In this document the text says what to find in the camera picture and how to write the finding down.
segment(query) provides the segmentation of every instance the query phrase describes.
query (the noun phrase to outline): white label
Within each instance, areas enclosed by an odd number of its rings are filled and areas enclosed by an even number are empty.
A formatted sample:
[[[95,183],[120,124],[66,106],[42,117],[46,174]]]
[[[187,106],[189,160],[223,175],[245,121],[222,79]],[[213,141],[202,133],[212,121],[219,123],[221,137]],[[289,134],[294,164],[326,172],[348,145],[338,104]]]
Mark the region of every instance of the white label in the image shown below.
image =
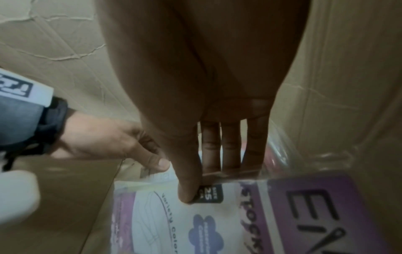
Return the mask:
[[[49,107],[53,88],[0,68],[0,95]]]

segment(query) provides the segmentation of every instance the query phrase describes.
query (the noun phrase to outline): package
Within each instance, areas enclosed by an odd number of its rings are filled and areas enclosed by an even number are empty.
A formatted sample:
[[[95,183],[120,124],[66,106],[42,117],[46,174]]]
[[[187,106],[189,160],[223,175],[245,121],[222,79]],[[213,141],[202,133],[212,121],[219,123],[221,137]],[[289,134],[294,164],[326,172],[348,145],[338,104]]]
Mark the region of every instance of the package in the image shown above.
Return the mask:
[[[115,183],[112,254],[390,253],[344,174],[176,186]]]

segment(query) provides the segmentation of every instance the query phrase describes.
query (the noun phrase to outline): hand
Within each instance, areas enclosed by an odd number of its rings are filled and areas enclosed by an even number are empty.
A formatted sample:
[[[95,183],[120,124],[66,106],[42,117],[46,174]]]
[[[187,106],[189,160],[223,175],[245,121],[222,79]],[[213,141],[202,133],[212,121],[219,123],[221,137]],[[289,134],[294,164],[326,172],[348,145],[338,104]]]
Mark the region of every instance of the hand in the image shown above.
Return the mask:
[[[222,170],[261,166],[269,113],[309,1],[97,0],[96,7],[114,69],[144,129],[171,159],[183,202],[193,199],[203,172],[221,170],[221,145]]]
[[[97,118],[75,110],[69,110],[64,130],[49,154],[56,159],[133,158],[159,172],[170,166],[140,123]]]

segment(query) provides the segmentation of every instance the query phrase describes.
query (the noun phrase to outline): cardboard box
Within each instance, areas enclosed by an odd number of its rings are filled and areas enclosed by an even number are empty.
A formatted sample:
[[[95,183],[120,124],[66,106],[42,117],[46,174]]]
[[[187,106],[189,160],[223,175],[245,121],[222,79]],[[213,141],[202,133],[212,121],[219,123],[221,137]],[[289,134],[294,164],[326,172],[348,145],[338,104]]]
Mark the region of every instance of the cardboard box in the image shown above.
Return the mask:
[[[355,159],[350,173],[399,252],[401,10],[398,0],[312,1],[305,35],[271,114],[305,158],[330,152]],[[3,0],[0,34],[3,68],[55,87],[75,109],[138,120],[108,61],[91,0]],[[37,163],[35,168],[47,168],[46,160]],[[63,165],[69,181],[57,184],[62,173],[52,178],[40,169],[44,205],[1,233],[2,251],[79,253],[116,165]]]

